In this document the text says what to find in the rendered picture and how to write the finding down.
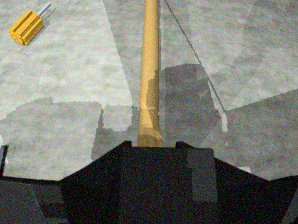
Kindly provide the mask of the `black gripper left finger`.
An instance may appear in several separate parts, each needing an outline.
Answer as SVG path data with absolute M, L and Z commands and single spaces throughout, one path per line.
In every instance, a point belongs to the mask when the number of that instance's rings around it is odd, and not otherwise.
M 124 141 L 63 180 L 0 176 L 0 224 L 117 224 Z

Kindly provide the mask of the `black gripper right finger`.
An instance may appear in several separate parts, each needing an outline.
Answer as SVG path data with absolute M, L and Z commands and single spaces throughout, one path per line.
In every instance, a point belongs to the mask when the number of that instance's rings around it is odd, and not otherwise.
M 298 175 L 265 180 L 214 157 L 220 224 L 293 224 Z

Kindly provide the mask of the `dark grey l-shaped bar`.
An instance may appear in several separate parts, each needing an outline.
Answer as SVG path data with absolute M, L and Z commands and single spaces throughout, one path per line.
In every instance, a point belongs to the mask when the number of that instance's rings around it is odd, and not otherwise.
M 5 147 L 5 145 L 1 145 L 1 148 L 0 148 L 0 176 L 3 175 L 5 157 L 7 157 L 7 149 L 8 149 L 8 147 Z

